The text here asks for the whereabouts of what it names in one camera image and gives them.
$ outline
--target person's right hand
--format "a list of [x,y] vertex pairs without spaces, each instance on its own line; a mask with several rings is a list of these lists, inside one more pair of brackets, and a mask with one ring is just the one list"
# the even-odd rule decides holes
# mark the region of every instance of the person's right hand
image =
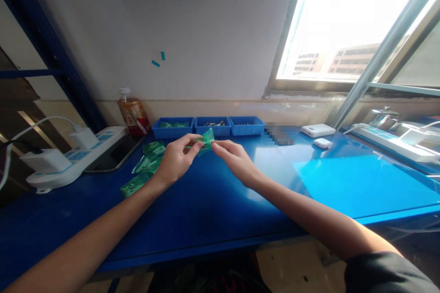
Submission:
[[250,188],[264,174],[253,164],[244,148],[230,140],[213,141],[212,150],[222,158],[235,176]]

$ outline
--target plastic bottle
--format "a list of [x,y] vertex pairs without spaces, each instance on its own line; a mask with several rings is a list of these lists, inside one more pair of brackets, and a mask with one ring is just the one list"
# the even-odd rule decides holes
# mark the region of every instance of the plastic bottle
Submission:
[[129,87],[119,88],[121,97],[118,105],[122,117],[130,135],[147,135],[151,131],[145,110],[141,101],[132,96],[132,90]]

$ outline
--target person's left hand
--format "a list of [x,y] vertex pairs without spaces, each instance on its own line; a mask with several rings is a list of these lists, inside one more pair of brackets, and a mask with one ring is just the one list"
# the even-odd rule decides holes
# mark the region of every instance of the person's left hand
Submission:
[[201,137],[201,135],[186,134],[184,137],[168,144],[154,178],[159,179],[167,186],[180,179],[203,147],[203,142],[194,144],[193,140],[198,137]]

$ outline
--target hand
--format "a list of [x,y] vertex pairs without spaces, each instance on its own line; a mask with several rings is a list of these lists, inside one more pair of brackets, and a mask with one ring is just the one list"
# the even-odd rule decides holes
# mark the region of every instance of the hand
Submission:
[[194,144],[193,140],[198,137],[201,136],[186,134],[184,137],[168,144],[154,177],[166,184],[167,187],[180,179],[203,147],[203,142]]
[[229,169],[243,183],[251,188],[264,174],[253,164],[244,148],[230,140],[212,142],[212,149],[222,158]]

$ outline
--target building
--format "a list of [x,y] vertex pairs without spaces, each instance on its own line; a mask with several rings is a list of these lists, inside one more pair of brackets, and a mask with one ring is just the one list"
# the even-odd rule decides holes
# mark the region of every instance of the building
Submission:
[[297,75],[309,71],[321,72],[325,58],[326,54],[323,53],[300,54],[295,63],[293,74]]
[[[408,39],[408,37],[409,36],[407,35],[402,39],[402,41],[396,47],[390,58],[385,62],[385,65],[382,68],[382,70],[379,72],[379,75],[383,73],[385,68],[392,61],[392,59],[400,50],[400,48]],[[373,58],[379,46],[380,43],[371,43],[371,44],[341,48],[336,52],[336,55],[332,60],[327,72],[342,73],[342,74],[345,73],[349,75],[359,76],[367,67],[367,64]]]

